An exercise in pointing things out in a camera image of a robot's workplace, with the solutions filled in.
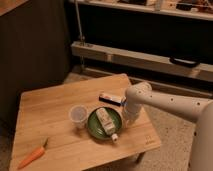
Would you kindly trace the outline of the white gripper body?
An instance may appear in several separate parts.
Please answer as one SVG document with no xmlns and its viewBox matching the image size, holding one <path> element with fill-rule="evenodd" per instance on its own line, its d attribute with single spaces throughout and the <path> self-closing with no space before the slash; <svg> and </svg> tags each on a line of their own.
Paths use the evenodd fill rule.
<svg viewBox="0 0 213 171">
<path fill-rule="evenodd" d="M 132 125 L 140 116 L 141 106 L 125 104 L 122 115 L 126 126 Z"/>
</svg>

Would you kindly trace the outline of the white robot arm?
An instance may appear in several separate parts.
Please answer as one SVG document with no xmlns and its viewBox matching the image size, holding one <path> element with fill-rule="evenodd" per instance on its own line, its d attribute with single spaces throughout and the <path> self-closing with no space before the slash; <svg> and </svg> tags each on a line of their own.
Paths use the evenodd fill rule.
<svg viewBox="0 0 213 171">
<path fill-rule="evenodd" d="M 213 171 L 213 100 L 160 93 L 148 82 L 128 87 L 123 117 L 134 123 L 143 104 L 150 105 L 196 124 L 188 171 Z"/>
</svg>

